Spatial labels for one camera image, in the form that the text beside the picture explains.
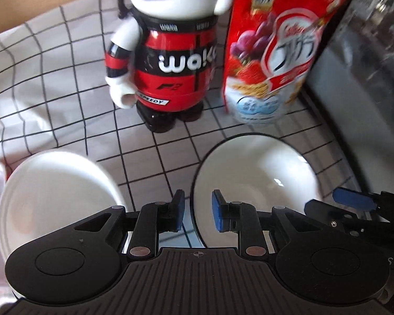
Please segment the white bowl black rim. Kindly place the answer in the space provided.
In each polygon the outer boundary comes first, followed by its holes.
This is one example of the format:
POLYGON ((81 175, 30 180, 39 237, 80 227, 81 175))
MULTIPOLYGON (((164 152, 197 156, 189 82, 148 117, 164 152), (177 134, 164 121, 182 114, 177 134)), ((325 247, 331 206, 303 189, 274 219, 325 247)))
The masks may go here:
POLYGON ((216 229, 211 194, 228 202, 249 203, 270 212, 285 206, 303 213, 312 199, 322 200, 320 184, 305 157, 284 141, 266 134, 239 134, 216 144, 203 158, 191 185, 191 217, 207 248, 238 244, 235 233, 216 229))

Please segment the white plate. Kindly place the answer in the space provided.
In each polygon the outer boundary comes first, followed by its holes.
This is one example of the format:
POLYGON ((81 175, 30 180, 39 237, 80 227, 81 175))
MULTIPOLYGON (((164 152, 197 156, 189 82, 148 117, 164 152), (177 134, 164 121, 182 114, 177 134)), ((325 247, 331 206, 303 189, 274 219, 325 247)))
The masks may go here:
POLYGON ((49 150, 23 161, 0 199, 0 250, 20 246, 126 202, 110 174, 87 157, 49 150))

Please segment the red white robot figurine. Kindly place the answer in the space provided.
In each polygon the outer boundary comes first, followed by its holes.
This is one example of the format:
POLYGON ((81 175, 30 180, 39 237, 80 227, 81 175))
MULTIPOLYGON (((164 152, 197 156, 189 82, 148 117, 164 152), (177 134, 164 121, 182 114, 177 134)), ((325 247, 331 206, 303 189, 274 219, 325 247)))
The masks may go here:
POLYGON ((105 55, 113 103, 155 133, 201 117, 216 69, 216 24, 233 0, 118 0, 105 55))

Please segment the white black grid tablecloth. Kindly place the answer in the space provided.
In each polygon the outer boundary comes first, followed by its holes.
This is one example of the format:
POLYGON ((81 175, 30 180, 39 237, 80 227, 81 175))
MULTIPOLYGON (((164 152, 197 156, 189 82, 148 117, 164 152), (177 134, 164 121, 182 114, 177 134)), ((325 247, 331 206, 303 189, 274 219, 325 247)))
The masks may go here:
POLYGON ((119 26, 117 0, 77 0, 0 34, 0 175, 48 149, 87 156, 114 179, 130 208, 190 191, 206 153, 236 134, 261 132, 295 147, 311 164, 321 196, 358 189, 330 123, 305 93, 273 124, 244 125, 225 111, 223 64, 202 117, 151 133, 135 109, 119 109, 104 82, 104 48, 119 26))

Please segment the red cereal bag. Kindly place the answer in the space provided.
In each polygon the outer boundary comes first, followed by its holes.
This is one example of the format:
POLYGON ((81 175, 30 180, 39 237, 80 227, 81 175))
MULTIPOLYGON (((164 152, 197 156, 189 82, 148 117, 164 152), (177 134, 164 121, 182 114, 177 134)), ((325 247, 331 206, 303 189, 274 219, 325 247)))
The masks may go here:
POLYGON ((238 122, 265 124, 296 100, 329 20, 347 0, 234 0, 223 99, 238 122))

